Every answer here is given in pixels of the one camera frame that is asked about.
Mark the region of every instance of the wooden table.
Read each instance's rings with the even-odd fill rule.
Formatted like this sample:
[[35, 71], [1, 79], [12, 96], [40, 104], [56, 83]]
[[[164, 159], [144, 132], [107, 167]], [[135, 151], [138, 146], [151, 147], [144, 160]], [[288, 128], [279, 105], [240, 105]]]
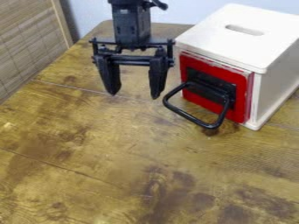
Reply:
[[[154, 35], [188, 28], [155, 24]], [[147, 67], [123, 67], [106, 93], [94, 35], [111, 22], [0, 107], [0, 223], [299, 223], [299, 92], [260, 131], [230, 121], [207, 131], [151, 100]]]

